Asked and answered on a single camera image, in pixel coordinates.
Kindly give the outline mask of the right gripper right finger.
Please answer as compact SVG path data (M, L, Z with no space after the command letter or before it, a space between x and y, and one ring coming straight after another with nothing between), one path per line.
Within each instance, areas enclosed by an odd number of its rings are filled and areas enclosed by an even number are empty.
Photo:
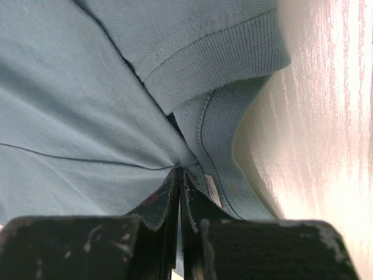
M357 279L344 241L319 220L240 220L180 177L185 279Z

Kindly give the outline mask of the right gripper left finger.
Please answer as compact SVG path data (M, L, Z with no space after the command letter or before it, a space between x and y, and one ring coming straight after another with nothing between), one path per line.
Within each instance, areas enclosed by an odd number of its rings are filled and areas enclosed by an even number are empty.
M1 230L2 279L170 279L180 171L122 216L23 216Z

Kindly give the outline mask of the blue t-shirt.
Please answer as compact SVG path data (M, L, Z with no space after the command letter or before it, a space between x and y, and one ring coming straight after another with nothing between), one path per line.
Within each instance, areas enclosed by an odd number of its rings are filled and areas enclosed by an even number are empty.
M175 167L272 219L233 142L289 61L276 1L2 1L1 225L122 215Z

